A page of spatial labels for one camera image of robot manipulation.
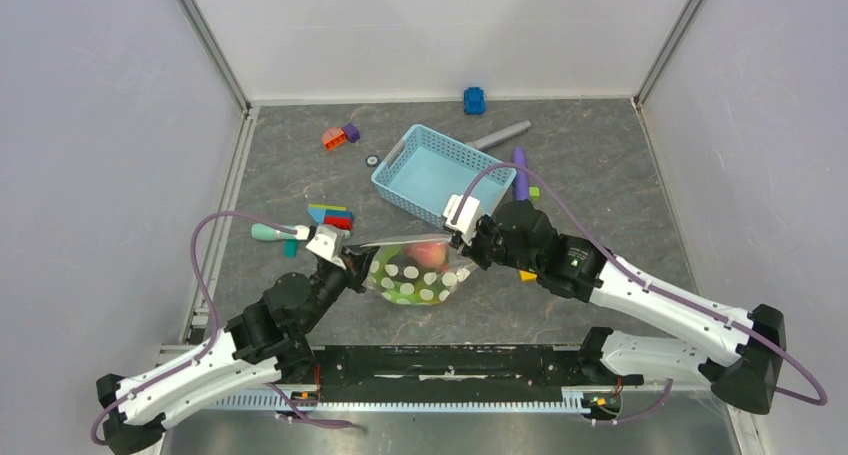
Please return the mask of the clear polka dot zip bag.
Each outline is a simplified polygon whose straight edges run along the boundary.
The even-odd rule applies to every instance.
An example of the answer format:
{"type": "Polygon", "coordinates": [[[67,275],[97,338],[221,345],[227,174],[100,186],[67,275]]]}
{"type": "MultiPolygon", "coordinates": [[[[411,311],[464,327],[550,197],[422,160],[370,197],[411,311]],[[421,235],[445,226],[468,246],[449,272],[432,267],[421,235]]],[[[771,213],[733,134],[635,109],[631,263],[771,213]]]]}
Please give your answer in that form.
{"type": "Polygon", "coordinates": [[[396,305],[441,304],[477,269],[446,235],[390,237],[361,247],[374,252],[366,288],[396,305]]]}

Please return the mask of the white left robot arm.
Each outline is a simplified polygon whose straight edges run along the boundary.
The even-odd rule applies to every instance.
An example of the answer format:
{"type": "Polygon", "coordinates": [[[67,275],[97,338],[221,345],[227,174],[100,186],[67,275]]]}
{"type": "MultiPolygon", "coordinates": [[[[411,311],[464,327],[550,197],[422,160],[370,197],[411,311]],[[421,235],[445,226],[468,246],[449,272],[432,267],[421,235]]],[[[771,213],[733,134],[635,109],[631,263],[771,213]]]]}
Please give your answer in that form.
{"type": "Polygon", "coordinates": [[[198,411],[244,389],[302,382],[315,356],[306,337],[346,290],[362,293],[376,248],[344,248],[341,262],[282,275],[197,347],[144,374],[107,374],[97,382],[103,407],[92,441],[115,454],[135,454],[198,411]]]}

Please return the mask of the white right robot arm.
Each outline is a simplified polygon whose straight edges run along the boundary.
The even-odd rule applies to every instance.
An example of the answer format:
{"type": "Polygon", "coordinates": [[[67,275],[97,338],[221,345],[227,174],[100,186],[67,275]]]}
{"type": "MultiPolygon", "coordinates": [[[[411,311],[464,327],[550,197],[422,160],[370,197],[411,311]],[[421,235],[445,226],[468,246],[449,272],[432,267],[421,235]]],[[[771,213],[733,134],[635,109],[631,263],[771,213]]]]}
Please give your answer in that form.
{"type": "Polygon", "coordinates": [[[480,268],[496,264],[529,272],[555,296],[616,310],[665,332],[652,338],[591,329],[577,357],[585,380],[671,378],[706,386],[749,413],[771,411],[783,360],[770,347],[786,346],[780,310],[724,305],[653,279],[584,238],[558,233],[528,201],[511,201],[486,215],[477,199],[453,195],[443,214],[452,246],[480,268]]]}

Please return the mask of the pink toy peach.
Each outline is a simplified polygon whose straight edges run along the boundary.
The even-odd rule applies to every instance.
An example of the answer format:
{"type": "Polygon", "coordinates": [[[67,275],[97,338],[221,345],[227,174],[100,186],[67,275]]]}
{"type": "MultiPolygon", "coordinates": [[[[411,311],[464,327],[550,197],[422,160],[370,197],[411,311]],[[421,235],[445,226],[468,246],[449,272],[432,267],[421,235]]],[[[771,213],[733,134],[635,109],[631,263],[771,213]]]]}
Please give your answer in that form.
{"type": "Polygon", "coordinates": [[[441,269],[448,263],[448,248],[444,242],[416,242],[405,250],[405,254],[420,267],[441,269]]]}

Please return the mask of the green orange toy mango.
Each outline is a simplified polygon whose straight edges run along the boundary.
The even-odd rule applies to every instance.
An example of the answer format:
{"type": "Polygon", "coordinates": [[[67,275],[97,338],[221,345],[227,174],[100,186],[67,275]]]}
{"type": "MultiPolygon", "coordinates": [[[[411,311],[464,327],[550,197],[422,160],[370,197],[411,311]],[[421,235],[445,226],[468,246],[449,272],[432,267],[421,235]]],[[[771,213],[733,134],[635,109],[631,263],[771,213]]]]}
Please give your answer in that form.
{"type": "Polygon", "coordinates": [[[445,266],[427,269],[409,256],[395,254],[389,259],[374,260],[366,282],[370,289],[393,304],[424,306],[446,301],[460,279],[445,266]]]}

